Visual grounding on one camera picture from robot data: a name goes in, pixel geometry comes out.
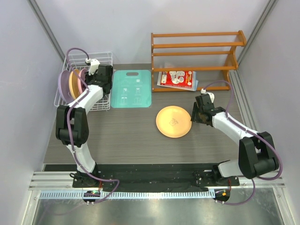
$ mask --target plate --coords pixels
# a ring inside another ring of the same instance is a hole
[[[79,74],[79,70],[75,69],[74,70],[77,74]],[[69,77],[69,88],[70,88],[70,92],[71,92],[71,96],[73,97],[73,99],[77,99],[80,96],[79,93],[79,88],[78,88],[78,77],[76,76],[76,74],[74,74],[74,72],[72,71]]]
[[[85,73],[87,72],[88,70],[87,69],[82,69],[82,70],[80,70],[80,72],[79,72],[79,77],[81,78],[81,79],[85,79]],[[84,90],[85,90],[85,86],[84,86],[84,84],[81,82],[81,80],[80,79],[77,79],[77,83],[78,83],[78,89],[79,89],[79,94],[82,94],[83,92],[84,92]]]
[[[69,88],[69,77],[70,77],[70,72],[67,70],[62,71],[58,77],[58,91],[60,93],[60,97],[67,104],[73,102],[73,98],[71,96],[70,88]]]
[[[189,113],[178,106],[163,108],[156,116],[156,126],[167,137],[177,138],[186,135],[192,127]]]

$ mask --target tan plate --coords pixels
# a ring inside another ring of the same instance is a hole
[[[79,74],[78,69],[75,69],[74,71],[77,74]],[[73,71],[71,72],[69,77],[69,88],[74,100],[80,96],[79,89],[78,89],[78,77],[76,76],[76,74],[73,73]]]
[[[167,137],[182,137],[192,127],[191,116],[183,108],[168,106],[157,114],[156,126]]]

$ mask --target metal floor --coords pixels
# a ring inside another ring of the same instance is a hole
[[[230,202],[241,202],[252,189],[233,189]],[[111,200],[73,209],[82,200],[39,200],[34,225],[283,225],[272,188],[256,190],[241,206],[212,199]]]

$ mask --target pink plate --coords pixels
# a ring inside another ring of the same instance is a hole
[[[85,79],[85,73],[87,72],[88,70],[87,69],[82,69],[80,70],[79,72],[79,76],[81,77],[81,79]],[[79,93],[82,94],[85,90],[85,86],[84,84],[81,82],[80,79],[78,79],[78,89],[79,89]]]

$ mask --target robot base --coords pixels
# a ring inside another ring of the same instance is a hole
[[[232,187],[240,185],[238,177],[216,179],[214,165],[216,164],[100,164],[95,166],[93,174],[102,179],[119,179],[117,191],[120,192],[207,191],[209,187],[228,186],[229,180]],[[76,165],[46,165],[45,171],[76,171],[76,168]],[[89,186],[86,182],[73,181],[75,188],[99,187],[99,182],[93,179],[88,184]],[[104,182],[103,190],[109,192],[115,184]]]
[[[99,177],[98,166],[95,165],[94,170],[91,172],[95,177]],[[74,188],[97,188],[99,187],[99,181],[91,178],[86,173],[76,171],[76,173],[70,173],[70,177],[73,178]]]

